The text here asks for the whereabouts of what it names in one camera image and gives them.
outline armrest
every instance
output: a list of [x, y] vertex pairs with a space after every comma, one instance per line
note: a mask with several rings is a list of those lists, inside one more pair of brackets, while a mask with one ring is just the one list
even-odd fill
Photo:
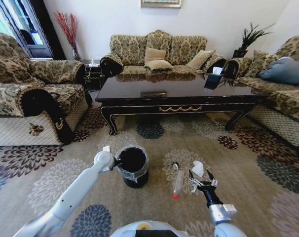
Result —
[[100, 60], [101, 72], [107, 78], [114, 77], [123, 71], [123, 63], [119, 55], [110, 53]]
[[202, 73], [212, 73], [214, 67], [224, 67], [226, 59], [217, 54], [214, 53], [212, 56], [203, 64], [201, 67]]
[[39, 87], [0, 83], [0, 116], [36, 116], [43, 109], [38, 106], [35, 93], [45, 91]]
[[232, 58], [225, 65], [226, 78], [240, 78], [245, 76], [252, 64], [252, 58]]
[[31, 61], [30, 70], [47, 84], [85, 85], [85, 66], [79, 61]]

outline vase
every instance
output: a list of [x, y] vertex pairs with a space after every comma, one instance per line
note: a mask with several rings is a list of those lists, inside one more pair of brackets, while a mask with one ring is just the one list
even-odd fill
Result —
[[81, 60], [80, 55], [79, 55], [79, 53], [77, 52], [77, 48], [73, 48], [73, 58], [74, 58], [76, 61], [80, 61], [80, 60]]
[[236, 49], [234, 50], [233, 58], [243, 58], [247, 52], [247, 50]]

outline black coffee table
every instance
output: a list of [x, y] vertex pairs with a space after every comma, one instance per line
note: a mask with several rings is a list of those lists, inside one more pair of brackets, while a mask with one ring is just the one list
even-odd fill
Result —
[[212, 82], [208, 75], [150, 76], [118, 75], [109, 78], [96, 101], [101, 115], [116, 135], [114, 115], [237, 112], [226, 124], [231, 130], [267, 95], [244, 84], [222, 78]]

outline blue cushion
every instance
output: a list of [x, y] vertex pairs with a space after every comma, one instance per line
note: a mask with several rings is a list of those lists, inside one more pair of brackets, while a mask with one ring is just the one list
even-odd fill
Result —
[[282, 57], [260, 72], [259, 77], [275, 83], [297, 85], [299, 84], [299, 62], [290, 57]]

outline patterned sofa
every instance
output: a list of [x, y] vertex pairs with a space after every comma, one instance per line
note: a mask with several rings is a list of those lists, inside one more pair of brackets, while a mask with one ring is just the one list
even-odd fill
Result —
[[[291, 56], [299, 62], [299, 36], [287, 40], [276, 52], [278, 56]], [[266, 92], [264, 104], [256, 106], [250, 116], [286, 139], [299, 150], [299, 85], [286, 85], [245, 78], [252, 63], [251, 58], [233, 58], [227, 62], [230, 72], [251, 87]]]
[[[151, 74], [144, 67], [145, 49], [150, 47], [166, 50], [165, 60], [174, 67], [168, 72], [172, 74], [170, 79], [185, 78], [184, 75], [196, 72], [186, 64], [206, 45], [207, 38], [204, 36], [171, 36], [161, 30], [147, 36], [113, 35], [110, 40], [111, 53], [100, 61], [102, 73], [107, 77], [120, 73], [117, 79], [121, 81], [144, 79], [145, 75]], [[222, 67], [224, 64], [224, 57], [214, 53], [198, 73], [212, 72], [214, 66]]]
[[31, 61], [0, 33], [0, 146], [68, 144], [91, 105], [78, 61]]

